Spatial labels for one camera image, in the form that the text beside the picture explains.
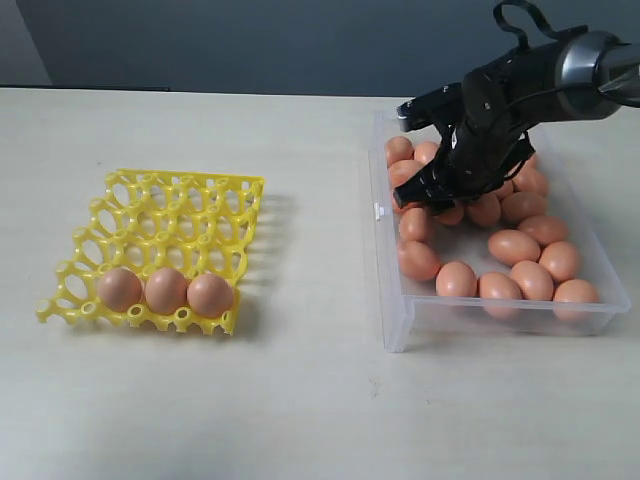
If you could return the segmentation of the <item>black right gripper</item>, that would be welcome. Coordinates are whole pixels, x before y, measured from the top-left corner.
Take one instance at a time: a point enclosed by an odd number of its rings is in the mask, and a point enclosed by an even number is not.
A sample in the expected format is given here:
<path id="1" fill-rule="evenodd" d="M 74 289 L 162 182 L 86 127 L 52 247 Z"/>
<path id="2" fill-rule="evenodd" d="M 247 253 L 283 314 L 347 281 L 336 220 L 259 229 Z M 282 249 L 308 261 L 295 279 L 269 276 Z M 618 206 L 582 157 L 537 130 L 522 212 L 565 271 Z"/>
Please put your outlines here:
<path id="1" fill-rule="evenodd" d="M 465 119 L 442 142 L 442 153 L 427 169 L 421 169 L 393 190 L 398 207 L 419 204 L 434 216 L 475 203 L 513 177 L 530 159 L 526 131 L 505 136 L 489 134 Z"/>

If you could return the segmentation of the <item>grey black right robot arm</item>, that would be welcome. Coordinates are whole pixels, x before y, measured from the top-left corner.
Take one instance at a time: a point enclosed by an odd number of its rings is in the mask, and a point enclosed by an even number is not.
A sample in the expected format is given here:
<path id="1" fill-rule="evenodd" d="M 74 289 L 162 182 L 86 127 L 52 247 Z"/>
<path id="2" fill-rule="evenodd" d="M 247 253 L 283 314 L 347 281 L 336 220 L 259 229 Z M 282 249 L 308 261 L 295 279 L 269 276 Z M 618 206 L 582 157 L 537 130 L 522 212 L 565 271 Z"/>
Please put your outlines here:
<path id="1" fill-rule="evenodd" d="M 500 188 L 534 154 L 530 129 L 543 123 L 603 120 L 639 105 L 639 46 L 593 31 L 536 48 L 516 48 L 400 105 L 404 132 L 428 126 L 441 142 L 434 158 L 393 190 L 398 207 L 441 213 Z"/>

